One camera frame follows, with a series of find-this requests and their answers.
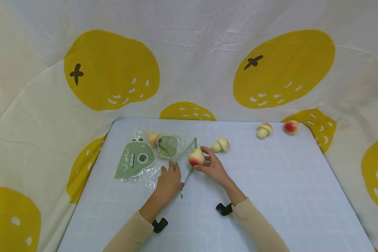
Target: mushroom stem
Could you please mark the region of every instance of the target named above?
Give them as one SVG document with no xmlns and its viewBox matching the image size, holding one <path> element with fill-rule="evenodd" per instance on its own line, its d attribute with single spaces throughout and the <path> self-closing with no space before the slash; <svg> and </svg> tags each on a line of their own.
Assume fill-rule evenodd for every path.
<svg viewBox="0 0 378 252">
<path fill-rule="evenodd" d="M 219 151 L 222 151 L 223 150 L 223 147 L 221 147 L 221 144 L 219 142 L 215 142 L 213 143 L 212 145 L 212 150 L 214 152 L 219 152 Z"/>
<path fill-rule="evenodd" d="M 267 136 L 268 132 L 264 128 L 259 128 L 258 132 L 256 133 L 256 136 L 260 139 L 263 139 Z"/>
</svg>

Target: green dinosaur sticker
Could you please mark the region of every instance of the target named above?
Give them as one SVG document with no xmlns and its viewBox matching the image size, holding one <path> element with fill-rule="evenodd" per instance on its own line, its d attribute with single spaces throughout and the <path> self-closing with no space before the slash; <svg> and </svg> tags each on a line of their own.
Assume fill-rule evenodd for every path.
<svg viewBox="0 0 378 252">
<path fill-rule="evenodd" d="M 155 163 L 154 152 L 151 146 L 140 138 L 133 139 L 126 144 L 118 169 L 115 173 L 116 179 L 128 179 L 140 175 L 141 171 L 151 167 Z"/>
<path fill-rule="evenodd" d="M 158 155 L 173 159 L 178 154 L 181 140 L 175 135 L 163 135 L 157 139 Z"/>
</svg>

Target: light blue table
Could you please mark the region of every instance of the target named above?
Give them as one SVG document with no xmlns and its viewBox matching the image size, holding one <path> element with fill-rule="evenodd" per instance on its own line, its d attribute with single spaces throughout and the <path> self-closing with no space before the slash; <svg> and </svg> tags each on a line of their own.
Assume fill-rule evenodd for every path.
<svg viewBox="0 0 378 252">
<path fill-rule="evenodd" d="M 122 118 L 106 138 L 59 252 L 102 251 L 152 193 L 134 181 L 113 178 L 137 125 L 191 135 L 205 146 L 226 137 L 230 149 L 218 157 L 291 251 L 374 251 L 305 125 L 298 135 L 289 136 L 282 132 L 282 124 L 274 123 L 273 135 L 259 140 L 257 122 Z M 222 217 L 215 210 L 220 202 L 230 202 L 224 191 L 194 171 L 184 187 L 184 198 L 175 199 L 157 218 L 165 218 L 169 225 L 154 233 L 142 251 L 255 251 L 232 215 Z"/>
</svg>

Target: black clamp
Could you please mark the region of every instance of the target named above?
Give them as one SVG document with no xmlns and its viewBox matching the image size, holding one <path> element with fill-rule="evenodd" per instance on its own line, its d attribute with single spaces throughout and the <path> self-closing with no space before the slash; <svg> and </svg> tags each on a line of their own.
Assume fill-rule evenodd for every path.
<svg viewBox="0 0 378 252">
<path fill-rule="evenodd" d="M 222 203 L 218 204 L 216 206 L 216 210 L 222 215 L 226 216 L 232 213 L 232 203 L 228 204 L 227 206 L 224 206 Z"/>
<path fill-rule="evenodd" d="M 160 233 L 167 225 L 168 225 L 168 221 L 166 221 L 164 218 L 160 220 L 160 223 L 158 223 L 157 220 L 154 220 L 153 221 L 154 232 Z"/>
</svg>

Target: black cross mark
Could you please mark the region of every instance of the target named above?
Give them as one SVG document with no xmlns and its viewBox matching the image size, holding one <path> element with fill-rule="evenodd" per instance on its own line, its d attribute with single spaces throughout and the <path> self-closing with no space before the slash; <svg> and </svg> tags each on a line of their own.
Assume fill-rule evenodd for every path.
<svg viewBox="0 0 378 252">
<path fill-rule="evenodd" d="M 74 77 L 74 82 L 78 85 L 78 77 L 84 76 L 84 73 L 80 71 L 81 65 L 79 63 L 74 67 L 74 71 L 70 73 L 71 77 Z"/>
<path fill-rule="evenodd" d="M 257 66 L 258 65 L 258 60 L 260 60 L 261 58 L 263 58 L 263 55 L 259 55 L 256 58 L 249 58 L 248 59 L 249 63 L 247 64 L 247 66 L 245 66 L 244 70 L 246 70 L 250 66 Z"/>
</svg>

